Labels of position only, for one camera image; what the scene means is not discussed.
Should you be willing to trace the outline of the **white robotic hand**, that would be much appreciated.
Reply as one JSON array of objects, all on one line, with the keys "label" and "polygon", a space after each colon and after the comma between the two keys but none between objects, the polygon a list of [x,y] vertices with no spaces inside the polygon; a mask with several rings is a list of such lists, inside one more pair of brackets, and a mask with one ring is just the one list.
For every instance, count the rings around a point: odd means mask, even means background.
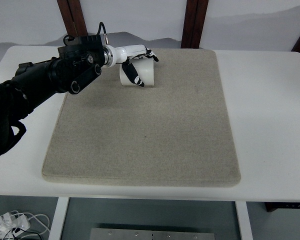
[{"label": "white robotic hand", "polygon": [[104,65],[105,68],[111,68],[115,64],[122,64],[122,70],[125,73],[128,80],[133,84],[140,87],[144,87],[145,84],[141,80],[135,66],[126,61],[128,58],[132,59],[139,55],[145,55],[148,59],[153,59],[158,62],[159,59],[151,49],[147,49],[144,45],[127,45],[121,47],[113,47],[111,45],[103,45],[104,52]]}]

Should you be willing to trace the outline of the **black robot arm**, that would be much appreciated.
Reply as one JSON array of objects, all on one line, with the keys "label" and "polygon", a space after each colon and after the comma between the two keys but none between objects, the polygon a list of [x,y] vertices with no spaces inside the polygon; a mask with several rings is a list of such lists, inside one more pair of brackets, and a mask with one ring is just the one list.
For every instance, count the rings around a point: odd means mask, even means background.
[{"label": "black robot arm", "polygon": [[58,48],[58,57],[38,63],[21,63],[11,80],[0,83],[0,156],[26,133],[20,120],[54,94],[76,95],[101,75],[102,68],[115,64],[122,66],[130,83],[144,87],[144,80],[132,61],[159,60],[142,44],[112,47],[106,34],[66,35],[63,44]]}]

